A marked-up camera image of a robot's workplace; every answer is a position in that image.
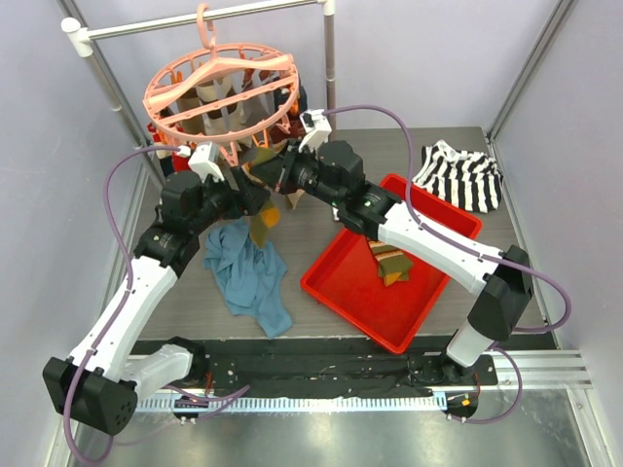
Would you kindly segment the navy blue sock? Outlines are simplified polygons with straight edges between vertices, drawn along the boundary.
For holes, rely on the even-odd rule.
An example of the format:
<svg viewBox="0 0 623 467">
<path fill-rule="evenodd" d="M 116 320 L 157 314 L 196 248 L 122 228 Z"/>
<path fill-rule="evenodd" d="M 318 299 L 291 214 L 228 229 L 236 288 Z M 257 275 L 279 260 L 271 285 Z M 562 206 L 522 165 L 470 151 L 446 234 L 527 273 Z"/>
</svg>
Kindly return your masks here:
<svg viewBox="0 0 623 467">
<path fill-rule="evenodd" d="M 291 94 L 291 88 L 282 87 L 273 92 L 274 99 L 274 108 L 277 110 L 280 106 L 283 106 L 286 101 L 289 99 Z M 302 112 L 307 111 L 308 106 L 308 97 L 305 88 L 300 85 L 297 93 L 297 97 L 292 105 L 292 107 L 287 111 L 286 116 L 290 121 L 294 121 L 299 118 L 299 115 Z"/>
</svg>

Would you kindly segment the black white striped garment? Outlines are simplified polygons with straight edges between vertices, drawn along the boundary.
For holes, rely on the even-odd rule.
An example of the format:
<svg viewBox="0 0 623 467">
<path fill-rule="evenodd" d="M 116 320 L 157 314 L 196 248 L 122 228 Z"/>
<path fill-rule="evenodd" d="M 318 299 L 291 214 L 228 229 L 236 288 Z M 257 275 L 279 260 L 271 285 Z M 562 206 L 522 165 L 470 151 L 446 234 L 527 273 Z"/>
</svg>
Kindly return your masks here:
<svg viewBox="0 0 623 467">
<path fill-rule="evenodd" d="M 445 140 L 421 148 L 413 183 L 461 210 L 487 214 L 502 201 L 503 174 L 486 152 L 457 150 Z"/>
</svg>

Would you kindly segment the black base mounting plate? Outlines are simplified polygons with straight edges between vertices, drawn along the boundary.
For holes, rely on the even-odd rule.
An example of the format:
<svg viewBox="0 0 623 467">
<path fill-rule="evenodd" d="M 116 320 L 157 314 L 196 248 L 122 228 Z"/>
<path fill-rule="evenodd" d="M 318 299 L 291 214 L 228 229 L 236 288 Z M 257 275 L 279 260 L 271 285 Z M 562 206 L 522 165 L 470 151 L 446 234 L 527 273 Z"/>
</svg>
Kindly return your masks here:
<svg viewBox="0 0 623 467">
<path fill-rule="evenodd" d="M 255 398 L 424 397 L 435 389 L 477 392 L 498 383 L 493 359 L 470 370 L 442 355 L 445 338 L 417 338 L 393 354 L 367 338 L 206 340 L 202 372 L 174 384 L 225 396 L 246 387 Z"/>
</svg>

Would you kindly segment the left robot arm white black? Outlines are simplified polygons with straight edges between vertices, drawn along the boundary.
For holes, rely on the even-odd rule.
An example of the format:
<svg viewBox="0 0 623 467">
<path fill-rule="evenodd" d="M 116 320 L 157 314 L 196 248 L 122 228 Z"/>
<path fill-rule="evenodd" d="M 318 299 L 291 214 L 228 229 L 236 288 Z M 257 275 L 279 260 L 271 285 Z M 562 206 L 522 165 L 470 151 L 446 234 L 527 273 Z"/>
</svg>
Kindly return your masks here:
<svg viewBox="0 0 623 467">
<path fill-rule="evenodd" d="M 173 382 L 188 388 L 206 379 L 203 346 L 174 337 L 129 363 L 143 328 L 199 251 L 199 236 L 220 220 L 253 215 L 269 192 L 235 167 L 234 179 L 193 171 L 170 175 L 156 219 L 139 238 L 124 285 L 87 336 L 65 359 L 51 358 L 43 379 L 56 411 L 106 435 L 128 425 L 139 402 Z"/>
</svg>

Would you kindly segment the metal clothes rack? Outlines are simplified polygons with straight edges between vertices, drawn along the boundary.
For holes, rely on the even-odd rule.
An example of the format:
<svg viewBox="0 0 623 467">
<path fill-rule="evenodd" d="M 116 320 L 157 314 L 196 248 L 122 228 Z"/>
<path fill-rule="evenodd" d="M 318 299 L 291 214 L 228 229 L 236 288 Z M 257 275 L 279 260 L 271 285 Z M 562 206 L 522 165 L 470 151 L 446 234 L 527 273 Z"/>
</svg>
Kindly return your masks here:
<svg viewBox="0 0 623 467">
<path fill-rule="evenodd" d="M 68 17 L 61 30 L 79 57 L 87 61 L 139 146 L 147 144 L 135 116 L 124 107 L 110 70 L 95 49 L 100 39 L 193 24 L 201 45 L 165 65 L 148 83 L 142 99 L 150 120 L 156 153 L 179 154 L 187 145 L 215 144 L 217 156 L 231 167 L 240 164 L 243 150 L 275 147 L 288 138 L 305 137 L 300 118 L 307 101 L 292 54 L 249 42 L 217 41 L 214 22 L 299 7 L 297 1 L 261 1 L 212 10 L 207 4 L 195 13 L 91 30 L 79 20 L 77 7 L 66 2 Z"/>
</svg>

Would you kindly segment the pink round clip hanger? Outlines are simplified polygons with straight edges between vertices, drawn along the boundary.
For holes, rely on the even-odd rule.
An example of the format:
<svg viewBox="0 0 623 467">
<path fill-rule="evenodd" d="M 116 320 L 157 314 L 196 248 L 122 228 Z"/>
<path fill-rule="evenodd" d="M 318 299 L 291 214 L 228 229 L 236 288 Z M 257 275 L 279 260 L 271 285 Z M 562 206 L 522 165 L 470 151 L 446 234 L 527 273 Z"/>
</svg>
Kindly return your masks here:
<svg viewBox="0 0 623 467">
<path fill-rule="evenodd" d="M 201 47 L 162 68 L 143 106 L 162 142 L 214 142 L 230 165 L 252 146 L 272 145 L 271 130 L 292 134 L 301 81 L 292 54 L 253 43 L 217 43 L 217 29 L 197 8 Z"/>
</svg>

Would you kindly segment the olive green orange-toe sock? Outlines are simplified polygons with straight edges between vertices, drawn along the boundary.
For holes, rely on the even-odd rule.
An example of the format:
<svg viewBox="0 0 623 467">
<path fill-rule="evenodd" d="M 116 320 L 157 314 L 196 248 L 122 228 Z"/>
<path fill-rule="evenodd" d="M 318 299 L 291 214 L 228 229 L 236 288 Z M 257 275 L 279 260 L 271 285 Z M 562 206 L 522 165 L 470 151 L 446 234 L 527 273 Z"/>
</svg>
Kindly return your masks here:
<svg viewBox="0 0 623 467">
<path fill-rule="evenodd" d="M 251 169 L 264 162 L 268 162 L 275 157 L 272 149 L 261 146 L 252 147 L 244 156 L 242 164 L 242 172 L 248 180 L 262 192 L 260 206 L 257 212 L 249 221 L 249 237 L 253 243 L 260 249 L 264 248 L 269 230 L 272 229 L 280 219 L 280 213 L 274 203 L 271 201 L 271 193 L 273 191 L 264 181 L 251 173 Z"/>
</svg>

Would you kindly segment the brown sock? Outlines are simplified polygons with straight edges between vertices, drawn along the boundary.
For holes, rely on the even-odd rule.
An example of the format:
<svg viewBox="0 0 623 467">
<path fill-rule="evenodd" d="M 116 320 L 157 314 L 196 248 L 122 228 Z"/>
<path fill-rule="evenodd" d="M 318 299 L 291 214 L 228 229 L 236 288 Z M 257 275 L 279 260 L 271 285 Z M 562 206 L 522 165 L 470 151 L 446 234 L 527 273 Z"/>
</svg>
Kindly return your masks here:
<svg viewBox="0 0 623 467">
<path fill-rule="evenodd" d="M 176 100 L 176 105 L 179 113 L 190 111 L 201 106 L 201 100 L 199 99 L 195 89 L 189 89 L 182 96 Z M 202 114 L 197 114 L 192 118 L 182 120 L 179 123 L 182 129 L 188 134 L 200 134 L 204 132 L 204 122 Z"/>
</svg>

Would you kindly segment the beige sock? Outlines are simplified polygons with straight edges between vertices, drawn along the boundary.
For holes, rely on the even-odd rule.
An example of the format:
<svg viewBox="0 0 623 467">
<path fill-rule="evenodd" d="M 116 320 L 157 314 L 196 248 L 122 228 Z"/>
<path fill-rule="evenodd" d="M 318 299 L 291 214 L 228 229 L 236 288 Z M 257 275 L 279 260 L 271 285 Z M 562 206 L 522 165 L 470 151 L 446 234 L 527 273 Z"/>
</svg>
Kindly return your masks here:
<svg viewBox="0 0 623 467">
<path fill-rule="evenodd" d="M 196 86 L 196 91 L 202 105 L 238 95 L 230 76 L 218 78 L 215 81 L 205 81 Z M 223 134 L 246 129 L 242 101 L 208 111 L 204 114 L 204 120 L 206 134 Z"/>
</svg>

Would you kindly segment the blue cloth garment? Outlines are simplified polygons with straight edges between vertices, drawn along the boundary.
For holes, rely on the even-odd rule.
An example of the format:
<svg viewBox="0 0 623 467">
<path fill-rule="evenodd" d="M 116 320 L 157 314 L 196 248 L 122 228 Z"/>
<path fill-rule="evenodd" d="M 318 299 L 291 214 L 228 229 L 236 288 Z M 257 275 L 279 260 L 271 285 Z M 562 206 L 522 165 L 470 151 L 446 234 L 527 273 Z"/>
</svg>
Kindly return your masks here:
<svg viewBox="0 0 623 467">
<path fill-rule="evenodd" d="M 271 242 L 262 248 L 256 246 L 247 224 L 236 220 L 211 230 L 205 249 L 202 266 L 213 272 L 233 316 L 254 318 L 270 339 L 292 327 L 293 320 L 281 298 L 287 266 Z"/>
</svg>

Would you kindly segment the maroon striped sock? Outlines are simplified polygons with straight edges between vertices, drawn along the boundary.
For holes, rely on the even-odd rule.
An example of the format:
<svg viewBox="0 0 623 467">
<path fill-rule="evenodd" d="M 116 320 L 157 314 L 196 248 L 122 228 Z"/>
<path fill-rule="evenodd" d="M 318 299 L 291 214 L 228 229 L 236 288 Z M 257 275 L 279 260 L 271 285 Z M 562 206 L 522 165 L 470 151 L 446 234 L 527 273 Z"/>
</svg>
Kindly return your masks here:
<svg viewBox="0 0 623 467">
<path fill-rule="evenodd" d="M 305 135 L 303 126 L 298 118 L 289 119 L 290 127 L 289 131 L 285 132 L 278 126 L 271 128 L 270 137 L 273 143 L 273 149 L 279 152 L 290 139 L 301 140 Z M 297 207 L 299 199 L 304 194 L 303 190 L 297 190 L 286 196 L 286 203 L 289 209 L 293 210 Z"/>
</svg>

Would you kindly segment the red christmas sock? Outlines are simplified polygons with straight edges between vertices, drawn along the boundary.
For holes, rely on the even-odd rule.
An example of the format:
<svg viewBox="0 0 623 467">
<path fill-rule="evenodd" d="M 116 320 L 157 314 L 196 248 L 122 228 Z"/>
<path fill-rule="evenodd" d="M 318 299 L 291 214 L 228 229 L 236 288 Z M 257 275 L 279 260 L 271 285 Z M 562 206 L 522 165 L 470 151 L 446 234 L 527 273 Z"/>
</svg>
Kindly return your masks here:
<svg viewBox="0 0 623 467">
<path fill-rule="evenodd" d="M 155 145 L 163 146 L 165 144 L 163 134 L 153 123 L 147 125 L 147 130 Z M 190 170 L 189 159 L 178 155 L 176 152 L 159 150 L 156 152 L 156 155 L 164 177 L 168 177 L 175 172 Z"/>
</svg>

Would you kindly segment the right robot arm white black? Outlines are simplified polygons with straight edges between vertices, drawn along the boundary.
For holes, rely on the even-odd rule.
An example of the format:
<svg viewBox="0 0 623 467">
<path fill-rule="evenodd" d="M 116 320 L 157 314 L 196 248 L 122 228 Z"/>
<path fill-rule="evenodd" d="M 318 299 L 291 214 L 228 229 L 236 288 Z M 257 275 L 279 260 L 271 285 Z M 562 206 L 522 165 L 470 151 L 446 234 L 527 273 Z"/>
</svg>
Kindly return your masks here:
<svg viewBox="0 0 623 467">
<path fill-rule="evenodd" d="M 283 195 L 302 190 L 336 208 L 350 231 L 396 247 L 440 270 L 476 302 L 439 361 L 444 380 L 460 384 L 493 343 L 505 341 L 532 297 L 526 251 L 500 251 L 417 214 L 412 205 L 367 180 L 364 164 L 345 141 L 312 151 L 297 142 L 281 151 L 259 149 L 248 176 Z"/>
</svg>

